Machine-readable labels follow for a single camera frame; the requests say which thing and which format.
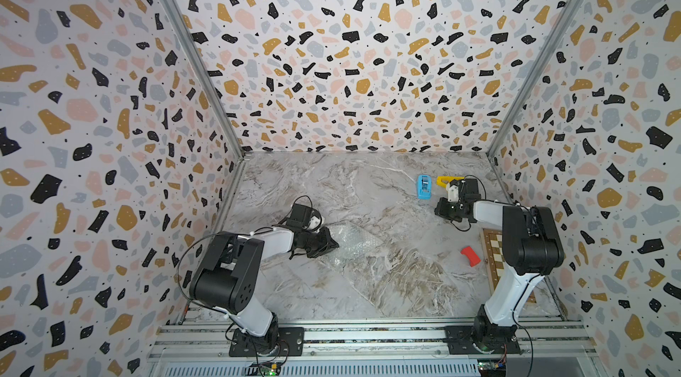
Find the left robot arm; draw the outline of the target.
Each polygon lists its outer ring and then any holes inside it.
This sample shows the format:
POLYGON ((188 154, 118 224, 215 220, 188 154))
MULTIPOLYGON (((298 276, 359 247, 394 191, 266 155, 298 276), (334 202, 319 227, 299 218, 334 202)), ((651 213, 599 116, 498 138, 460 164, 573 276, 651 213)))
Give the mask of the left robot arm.
POLYGON ((267 337, 278 325, 275 314, 255 298, 262 260, 283 254, 317 258, 338 247, 325 226, 315 232, 270 226, 248 234, 218 233, 193 275, 190 298, 225 313, 243 333, 267 337))

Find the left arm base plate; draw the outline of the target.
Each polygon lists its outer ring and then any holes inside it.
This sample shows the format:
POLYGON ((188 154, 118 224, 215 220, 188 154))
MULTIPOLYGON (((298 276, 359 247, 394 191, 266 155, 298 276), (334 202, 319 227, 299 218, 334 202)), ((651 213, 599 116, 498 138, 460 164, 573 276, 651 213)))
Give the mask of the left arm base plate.
POLYGON ((277 327, 264 336, 256 337, 237 329, 232 340, 230 357, 301 357, 305 329, 303 327, 277 327))

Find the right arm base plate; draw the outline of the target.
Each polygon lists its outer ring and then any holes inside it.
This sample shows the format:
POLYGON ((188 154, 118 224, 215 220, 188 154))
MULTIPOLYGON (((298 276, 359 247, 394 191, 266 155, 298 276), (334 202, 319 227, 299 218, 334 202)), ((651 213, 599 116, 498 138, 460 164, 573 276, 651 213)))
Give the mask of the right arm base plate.
POLYGON ((444 328, 449 353, 452 355, 520 354, 522 349, 515 338, 516 326, 491 327, 448 326, 444 328))

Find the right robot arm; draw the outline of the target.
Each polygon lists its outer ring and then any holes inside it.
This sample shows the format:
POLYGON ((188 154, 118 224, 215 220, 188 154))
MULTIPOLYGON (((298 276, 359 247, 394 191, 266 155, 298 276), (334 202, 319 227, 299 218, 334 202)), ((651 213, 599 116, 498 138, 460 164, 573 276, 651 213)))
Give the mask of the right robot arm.
POLYGON ((565 259, 552 210, 487 200, 454 203, 442 197, 434 213, 500 231, 502 278, 476 321, 488 328, 516 326, 532 290, 565 259))

